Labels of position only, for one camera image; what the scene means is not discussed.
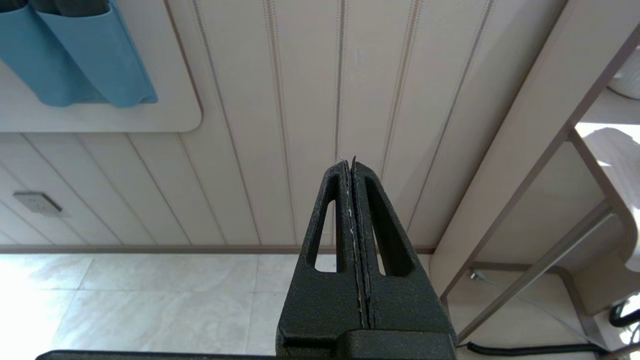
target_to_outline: blue fabric pocket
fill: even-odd
[[[0,58],[43,104],[104,102],[31,7],[0,13]]]
[[[114,2],[97,16],[38,14],[108,102],[128,108],[158,101]]]

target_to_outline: white marble tile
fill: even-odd
[[[51,340],[74,290],[5,290],[0,295],[0,359],[34,360]]]
[[[79,290],[54,346],[243,354],[252,293]]]
[[[483,271],[483,273],[489,280],[504,286],[508,286],[522,274],[496,271]],[[460,332],[502,291],[503,289],[482,280],[471,280],[468,276],[462,277],[447,298],[451,322],[456,331]],[[542,304],[574,329],[582,332],[569,294],[558,276],[541,276],[523,291],[522,296]],[[500,308],[463,342],[466,343],[468,341],[489,347],[560,345],[585,342],[581,337],[572,333],[540,308],[520,299],[512,299]],[[466,349],[460,350],[458,357],[460,359],[486,359],[486,356],[471,353]],[[593,356],[589,353],[575,353],[562,354],[553,358],[593,359]]]
[[[320,254],[316,258],[316,270],[322,272],[336,272],[337,264],[336,264],[335,254]]]
[[[258,260],[257,292],[286,293],[298,262],[297,254],[263,254]],[[320,254],[316,258],[316,270],[336,272],[333,254]]]
[[[429,275],[429,260],[431,260],[431,255],[418,254],[418,260],[420,260],[420,264],[422,264],[424,271]]]
[[[286,293],[296,269],[298,255],[263,254],[258,260],[255,291]]]
[[[251,326],[246,353],[275,355],[276,327],[287,298],[285,293],[256,293],[251,310]]]
[[[0,289],[77,289],[92,254],[0,255]]]
[[[255,285],[257,255],[101,254],[80,288],[249,292]]]

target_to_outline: wall-mounted board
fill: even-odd
[[[164,1],[118,0],[117,5],[158,102],[128,109],[48,106],[0,61],[0,132],[177,132],[200,124],[202,112]]]

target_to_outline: black cable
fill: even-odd
[[[594,344],[569,344],[550,345],[543,347],[518,347],[518,348],[495,348],[482,347],[474,343],[467,343],[467,349],[477,354],[488,356],[526,356],[542,354],[563,354],[567,352],[596,352],[600,355],[608,354],[605,349]]]
[[[625,303],[621,302],[611,308],[611,311],[609,312],[609,323],[611,325],[615,327],[626,327],[640,321],[640,309],[625,316],[620,316],[624,307]]]

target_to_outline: wall socket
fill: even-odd
[[[58,215],[62,211],[62,208],[43,192],[15,192],[13,197],[34,213]]]

